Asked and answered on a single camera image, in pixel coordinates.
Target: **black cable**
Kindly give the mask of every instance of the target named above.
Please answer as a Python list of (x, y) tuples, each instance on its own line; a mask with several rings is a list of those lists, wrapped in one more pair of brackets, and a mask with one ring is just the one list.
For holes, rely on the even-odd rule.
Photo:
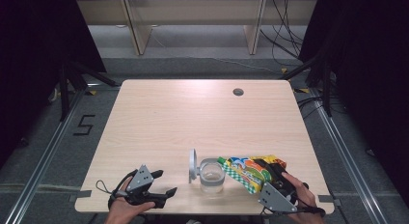
[[(99, 184), (100, 182), (102, 183), (102, 185), (103, 185), (103, 187), (104, 187), (105, 190), (103, 190), (102, 188), (98, 187), (98, 184)], [(101, 190), (101, 191), (104, 192), (104, 193), (111, 194), (111, 192), (108, 190), (108, 188), (106, 188), (105, 183), (103, 182), (103, 180), (98, 180), (98, 181), (96, 181), (95, 187), (96, 187), (97, 189)]]
[(290, 39), (288, 39), (288, 38), (286, 38), (286, 37), (283, 37), (283, 35), (281, 35), (280, 33), (279, 33), (279, 31), (277, 31), (276, 30), (276, 27), (274, 27), (274, 25), (272, 25), (272, 27), (273, 27), (273, 30), (276, 32), (276, 34), (280, 37), (280, 38), (282, 38), (283, 40), (285, 40), (285, 41), (287, 41), (287, 42), (292, 42), (292, 40), (290, 40)]
[[(271, 49), (271, 54), (272, 54), (272, 56), (273, 56), (274, 61), (275, 61), (277, 64), (280, 64), (280, 65), (283, 65), (283, 66), (296, 66), (296, 67), (298, 67), (299, 65), (291, 65), (291, 64), (281, 63), (281, 62), (279, 62), (279, 61), (276, 59), (276, 57), (275, 57), (275, 55), (274, 55), (274, 46), (277, 44), (277, 38), (278, 38), (279, 35), (280, 35), (280, 31), (281, 31), (282, 27), (285, 26), (286, 23), (285, 23), (285, 21), (283, 20), (283, 18), (282, 18), (282, 16), (281, 16), (281, 13), (280, 13), (280, 11), (279, 11), (279, 9), (278, 9), (278, 7), (277, 7), (277, 5), (276, 5), (276, 3), (275, 3), (274, 0), (273, 0), (273, 2), (274, 2), (274, 5), (275, 5), (275, 7), (276, 7), (276, 10), (277, 10), (277, 12), (278, 12), (278, 14), (279, 14), (279, 16), (280, 16), (280, 19), (281, 19), (282, 23), (281, 23), (281, 25), (280, 25), (279, 31), (277, 31), (277, 30), (274, 28), (274, 26), (273, 26), (273, 29), (274, 29), (274, 31), (276, 31), (277, 35), (276, 35), (274, 41), (271, 40), (271, 39), (269, 39), (269, 40), (273, 43), (273, 47), (272, 47), (272, 49)], [(288, 40), (288, 41), (292, 43), (296, 54), (289, 53), (289, 51), (287, 51), (287, 50), (285, 50), (285, 52), (289, 53), (292, 57), (298, 59), (298, 56), (297, 56), (297, 55), (298, 55), (298, 52), (296, 51), (296, 47), (294, 46), (294, 41), (293, 41), (293, 40), (292, 40), (292, 41), (291, 41), (291, 40)]]
[(293, 48), (294, 48), (294, 51), (295, 51), (296, 54), (298, 55), (297, 49), (298, 49), (298, 51), (299, 51), (300, 49), (299, 49), (298, 46), (295, 44), (295, 39), (292, 37), (292, 35), (291, 35), (291, 30), (290, 30), (289, 27), (288, 27), (288, 12), (287, 12), (288, 0), (285, 0), (285, 13), (284, 13), (284, 16), (282, 16), (282, 14), (280, 13), (280, 10), (279, 10), (279, 8), (277, 7), (277, 4), (276, 4), (276, 1), (275, 1), (275, 0), (273, 0), (273, 3), (274, 3), (274, 6), (275, 6), (275, 8), (276, 8), (276, 11), (277, 11), (277, 13), (278, 13), (278, 15), (279, 15), (279, 17), (280, 17), (280, 20), (282, 21), (282, 23), (281, 23), (281, 25), (280, 25), (279, 31), (277, 32), (275, 29), (274, 29), (274, 30), (277, 32), (277, 34), (279, 34), (283, 26), (286, 28), (286, 30), (288, 31), (288, 34), (289, 34), (289, 36), (290, 36), (290, 38), (291, 38), (291, 43), (292, 43), (292, 46), (293, 46)]
[(303, 117), (303, 120), (307, 119), (311, 114), (313, 114), (314, 111), (316, 111), (318, 108), (321, 108), (322, 105), (319, 105), (318, 107), (316, 107), (314, 110), (312, 110), (310, 113), (308, 113), (306, 116)]
[(289, 55), (291, 55), (294, 58), (297, 58), (297, 55), (293, 54), (292, 52), (290, 52), (288, 49), (286, 49), (285, 47), (283, 47), (282, 45), (278, 44), (277, 42), (274, 42), (273, 40), (271, 40), (269, 37), (267, 37), (267, 35), (262, 32), (262, 30), (259, 30), (270, 42), (274, 43), (275, 45), (277, 45), (278, 47), (280, 47), (283, 51), (285, 51), (286, 53), (288, 53)]
[(88, 224), (92, 224), (94, 223), (96, 217), (98, 216), (98, 213), (94, 213), (93, 217), (91, 218), (91, 220), (88, 222)]
[(138, 172), (137, 169), (135, 169), (134, 171), (128, 173), (125, 177), (123, 177), (123, 179), (121, 180), (121, 182), (117, 185), (117, 187), (114, 189), (114, 191), (112, 191), (111, 196), (114, 195), (118, 192), (118, 190), (120, 190), (121, 185), (123, 185), (123, 183), (126, 181), (126, 179), (128, 179), (129, 177), (133, 177), (135, 176), (135, 174)]
[(265, 216), (265, 212), (264, 212), (264, 209), (265, 208), (263, 208), (262, 210), (261, 210), (261, 212), (259, 213), (259, 218), (260, 218), (260, 223), (264, 223), (264, 216)]
[(312, 98), (306, 98), (306, 99), (297, 101), (300, 112), (303, 111), (303, 108), (306, 104), (308, 104), (311, 101), (317, 101), (317, 100), (322, 100), (322, 97), (312, 97)]
[[(333, 192), (333, 191), (330, 189), (330, 187), (328, 186), (328, 183), (327, 183), (327, 188), (328, 188), (328, 191), (330, 192), (331, 197), (333, 197), (333, 200), (334, 200), (334, 201), (337, 200), (337, 197), (334, 195), (334, 192)], [(345, 222), (345, 224), (349, 224), (348, 219), (346, 219), (345, 213), (343, 212), (341, 206), (336, 206), (336, 207), (337, 207), (338, 210), (340, 211), (340, 214), (341, 214), (341, 216), (342, 216), (343, 221)]]
[(274, 216), (280, 216), (280, 215), (288, 215), (288, 214), (294, 214), (294, 213), (309, 212), (309, 213), (319, 213), (319, 214), (321, 215), (321, 217), (324, 217), (324, 216), (325, 216), (326, 213), (325, 213), (325, 210), (324, 210), (323, 208), (313, 207), (313, 206), (310, 206), (310, 205), (304, 203), (304, 202), (301, 201), (301, 200), (299, 200), (299, 201), (302, 202), (302, 203), (305, 205), (305, 207), (303, 207), (303, 208), (298, 208), (297, 211), (273, 211), (273, 210), (271, 210), (271, 209), (269, 209), (269, 208), (264, 207), (264, 208), (262, 209), (260, 215), (263, 215), (263, 214), (264, 214), (264, 215), (266, 215), (266, 216), (273, 216), (273, 215), (274, 215)]

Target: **cable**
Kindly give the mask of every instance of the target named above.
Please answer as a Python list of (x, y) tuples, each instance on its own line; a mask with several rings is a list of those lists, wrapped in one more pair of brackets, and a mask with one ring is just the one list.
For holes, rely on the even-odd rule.
[[(150, 34), (150, 36), (153, 37), (153, 39), (154, 39), (157, 43), (159, 43), (162, 47), (168, 48), (168, 47), (165, 46), (163, 43), (161, 43), (153, 34)], [(168, 54), (171, 55), (171, 56), (174, 57), (174, 58), (192, 58), (192, 59), (199, 59), (199, 58), (197, 58), (197, 57), (191, 57), (191, 56), (181, 56), (181, 57), (180, 57), (180, 56), (176, 56), (176, 55), (173, 55), (173, 54), (170, 54), (170, 53), (168, 53)], [(249, 66), (249, 65), (242, 64), (242, 63), (239, 63), (239, 62), (223, 60), (223, 59), (220, 59), (220, 58), (208, 58), (208, 59), (216, 60), (216, 61), (223, 62), (223, 63), (236, 64), (236, 65), (239, 65), (239, 66), (242, 66), (242, 67), (246, 67), (246, 68), (250, 68), (250, 69), (268, 70), (268, 71), (271, 71), (271, 72), (273, 72), (273, 73), (282, 75), (281, 72), (276, 72), (276, 71), (274, 71), (274, 70), (272, 70), (272, 69), (269, 69), (269, 68)]]
[[(271, 40), (271, 39), (269, 39), (263, 32), (262, 32), (262, 33), (264, 34), (264, 36), (265, 36), (270, 42), (273, 43), (273, 47), (272, 47), (272, 49), (271, 49), (271, 54), (272, 54), (273, 59), (274, 59), (274, 61), (275, 61), (276, 63), (281, 64), (281, 65), (284, 65), (284, 66), (299, 66), (299, 65), (287, 65), (287, 64), (280, 63), (280, 62), (276, 59), (276, 57), (275, 57), (275, 55), (274, 55), (274, 46), (277, 45), (277, 46), (279, 46), (282, 50), (284, 50), (285, 52), (289, 53), (292, 57), (298, 59), (298, 54), (299, 54), (298, 52), (300, 51), (300, 49), (299, 49), (299, 47), (298, 47), (297, 44), (301, 44), (301, 43), (298, 43), (298, 42), (295, 41), (295, 39), (294, 39), (293, 36), (292, 36), (293, 33), (291, 32), (291, 30), (289, 29), (288, 25), (287, 25), (286, 22), (285, 22), (285, 18), (286, 18), (287, 23), (288, 23), (288, 14), (287, 14), (288, 0), (285, 0), (285, 14), (284, 14), (284, 17), (282, 17), (282, 14), (281, 14), (280, 10), (278, 9), (275, 0), (273, 0), (273, 3), (274, 3), (274, 6), (275, 6), (275, 8), (276, 8), (276, 11), (277, 11), (277, 13), (278, 13), (278, 15), (279, 15), (279, 17), (280, 17), (280, 20), (281, 20), (280, 28), (279, 28), (279, 30), (277, 31), (277, 30), (275, 29), (274, 25), (272, 25), (274, 31), (276, 32), (276, 37), (275, 37), (274, 41)], [(288, 34), (289, 34), (289, 36), (290, 36), (290, 40), (284, 38), (284, 37), (280, 34), (280, 32), (281, 32), (283, 26), (286, 27), (286, 29), (287, 29), (287, 31), (288, 31)], [(291, 42), (292, 47), (294, 48), (294, 51), (295, 51), (296, 54), (290, 53), (288, 50), (284, 49), (281, 45), (278, 45), (278, 44), (277, 44), (277, 39), (278, 39), (278, 37), (281, 37), (282, 39), (284, 39), (284, 40), (286, 40), (286, 41), (288, 41), (288, 42)]]
[(314, 110), (312, 110), (310, 113), (308, 113), (306, 116), (304, 116), (303, 120), (307, 119), (311, 114), (313, 114), (314, 111), (316, 111), (320, 107), (322, 107), (322, 105), (317, 106)]
[[(333, 191), (330, 189), (330, 187), (328, 186), (328, 183), (327, 183), (327, 188), (328, 188), (328, 191), (330, 192), (331, 197), (333, 197), (333, 200), (334, 200), (334, 201), (337, 200), (337, 197), (334, 195), (334, 192), (333, 192)], [(342, 216), (343, 221), (345, 222), (345, 224), (349, 224), (348, 219), (346, 219), (345, 213), (343, 212), (341, 206), (336, 206), (336, 207), (337, 207), (338, 210), (340, 211), (340, 214), (341, 214), (341, 216)]]
[(323, 208), (310, 206), (310, 205), (306, 204), (305, 202), (303, 202), (301, 200), (298, 200), (298, 201), (303, 203), (305, 205), (305, 207), (298, 208), (297, 211), (273, 211), (273, 210), (271, 210), (269, 208), (264, 207), (264, 208), (262, 208), (262, 211), (261, 211), (260, 215), (265, 214), (266, 216), (273, 216), (273, 215), (281, 216), (281, 215), (288, 215), (288, 214), (294, 214), (294, 213), (308, 212), (308, 213), (319, 213), (321, 215), (321, 217), (325, 216), (326, 213), (325, 213), (325, 210)]
[(303, 108), (307, 103), (311, 101), (317, 101), (317, 100), (322, 100), (322, 97), (306, 98), (306, 99), (297, 101), (297, 103), (299, 103), (298, 107), (300, 109), (300, 112), (303, 111)]
[(283, 47), (282, 45), (278, 44), (277, 42), (274, 42), (273, 40), (271, 40), (269, 37), (267, 37), (267, 35), (260, 29), (259, 30), (270, 42), (274, 43), (275, 45), (277, 45), (278, 47), (280, 47), (283, 51), (285, 51), (286, 53), (288, 53), (289, 55), (291, 55), (293, 58), (297, 58), (297, 55), (293, 54), (292, 52), (290, 52), (288, 49), (286, 49), (285, 47)]
[[(100, 182), (102, 183), (104, 189), (98, 187), (98, 184), (99, 184)], [(101, 190), (101, 191), (104, 192), (104, 193), (112, 194), (112, 193), (108, 190), (108, 188), (106, 188), (105, 183), (103, 182), (103, 180), (98, 180), (98, 181), (96, 181), (95, 187), (96, 187), (97, 189)]]
[(94, 213), (93, 217), (91, 218), (91, 220), (88, 222), (88, 224), (92, 224), (94, 223), (96, 217), (98, 216), (98, 213)]

